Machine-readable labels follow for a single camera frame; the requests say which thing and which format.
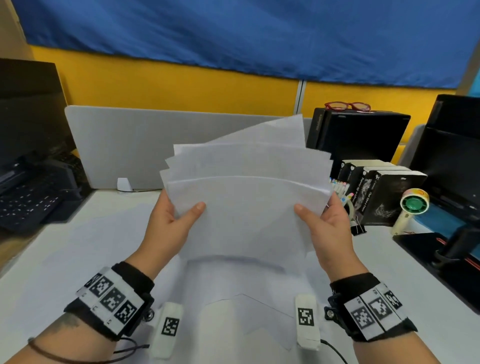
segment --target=metal screw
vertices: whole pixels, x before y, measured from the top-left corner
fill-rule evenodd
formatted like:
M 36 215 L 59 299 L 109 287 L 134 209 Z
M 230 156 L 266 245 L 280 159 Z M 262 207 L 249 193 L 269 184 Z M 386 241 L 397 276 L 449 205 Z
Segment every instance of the metal screw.
M 148 311 L 144 315 L 144 321 L 145 322 L 152 321 L 154 316 L 155 316 L 155 312 L 151 308 L 149 308 Z

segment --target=red eyeglasses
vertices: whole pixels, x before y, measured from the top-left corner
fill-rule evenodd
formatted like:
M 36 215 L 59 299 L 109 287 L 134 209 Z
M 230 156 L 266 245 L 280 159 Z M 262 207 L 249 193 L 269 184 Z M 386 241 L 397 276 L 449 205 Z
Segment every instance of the red eyeglasses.
M 370 111 L 372 107 L 369 104 L 363 102 L 343 102 L 343 101 L 332 101 L 325 104 L 325 108 L 328 110 L 342 111 L 347 110 L 351 106 L 352 110 L 356 111 Z

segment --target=yellow wall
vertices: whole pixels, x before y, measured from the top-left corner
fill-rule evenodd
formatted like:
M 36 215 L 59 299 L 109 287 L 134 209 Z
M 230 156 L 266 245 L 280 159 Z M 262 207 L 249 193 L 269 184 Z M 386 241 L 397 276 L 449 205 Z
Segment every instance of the yellow wall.
M 298 81 L 32 46 L 71 105 L 291 115 Z
M 312 117 L 315 108 L 323 107 L 329 101 L 360 101 L 370 104 L 374 110 L 408 114 L 412 118 L 402 138 L 405 143 L 416 125 L 427 122 L 437 95 L 454 93 L 455 90 L 307 82 L 302 113 L 305 117 Z

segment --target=wristband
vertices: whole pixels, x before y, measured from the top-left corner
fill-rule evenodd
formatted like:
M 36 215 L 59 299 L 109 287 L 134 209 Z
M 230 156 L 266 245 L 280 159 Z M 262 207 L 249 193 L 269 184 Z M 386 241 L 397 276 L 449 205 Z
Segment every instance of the wristband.
M 402 303 L 372 273 L 333 282 L 325 318 L 338 323 L 354 341 L 383 340 L 417 331 Z
M 153 303 L 154 283 L 128 263 L 105 267 L 93 276 L 65 308 L 109 340 L 130 336 Z

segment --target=forearm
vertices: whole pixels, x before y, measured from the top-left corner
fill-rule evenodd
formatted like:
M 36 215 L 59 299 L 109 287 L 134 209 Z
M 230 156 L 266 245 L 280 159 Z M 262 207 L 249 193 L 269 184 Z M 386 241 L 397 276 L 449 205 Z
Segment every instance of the forearm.
M 72 314 L 63 314 L 35 338 L 35 345 L 62 358 L 79 361 L 110 359 L 116 342 L 97 333 Z M 25 346 L 6 364 L 56 363 Z
M 353 344 L 359 364 L 440 364 L 415 332 Z

